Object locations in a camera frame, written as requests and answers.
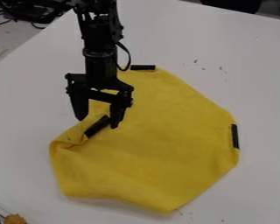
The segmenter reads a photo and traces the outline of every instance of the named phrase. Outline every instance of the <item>floor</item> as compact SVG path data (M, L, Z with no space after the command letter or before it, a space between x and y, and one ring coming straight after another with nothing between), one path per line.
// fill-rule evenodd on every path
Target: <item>floor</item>
M39 32L39 29L23 21L11 21L8 24L0 25L0 60Z

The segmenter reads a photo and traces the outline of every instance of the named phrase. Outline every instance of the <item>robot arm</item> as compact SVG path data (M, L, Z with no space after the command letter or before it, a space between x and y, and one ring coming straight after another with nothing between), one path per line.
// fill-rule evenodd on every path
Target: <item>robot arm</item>
M110 103L109 116L104 116L89 132L96 133L108 124L118 127L124 118L126 108L132 106L134 88L117 78L117 69L130 68L130 53L120 43L123 38L116 0L88 0L73 3L77 14L82 39L86 73L66 75L73 111L79 120L89 113L89 99ZM129 63L121 69L117 64L117 47L129 54ZM117 90L118 94L103 93L104 89Z

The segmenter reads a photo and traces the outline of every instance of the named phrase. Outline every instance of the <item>white table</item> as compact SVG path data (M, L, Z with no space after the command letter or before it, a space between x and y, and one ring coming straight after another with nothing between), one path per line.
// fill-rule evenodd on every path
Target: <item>white table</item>
M175 73L234 115L239 165L183 215L63 197L48 144L76 123L64 74L84 70L69 12L0 63L0 202L31 223L280 224L280 20L175 0L120 3L134 63Z

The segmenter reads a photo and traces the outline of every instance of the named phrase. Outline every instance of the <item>tabletop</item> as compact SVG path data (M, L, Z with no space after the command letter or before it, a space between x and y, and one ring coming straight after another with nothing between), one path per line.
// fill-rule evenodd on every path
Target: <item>tabletop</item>
M135 64L176 74L233 114L240 163L170 215L62 196L48 144L77 123L64 75L84 71L70 11L0 62L0 202L30 223L280 224L280 20L176 0L119 4Z

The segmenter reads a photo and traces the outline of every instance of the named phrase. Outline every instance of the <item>yellow towel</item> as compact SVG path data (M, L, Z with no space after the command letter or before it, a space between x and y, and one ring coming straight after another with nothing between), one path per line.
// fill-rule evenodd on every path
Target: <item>yellow towel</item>
M84 135L109 114L107 103L91 101L89 116L50 145L66 196L123 200L169 213L236 166L235 121L225 109L159 68L119 78L135 93L118 129Z

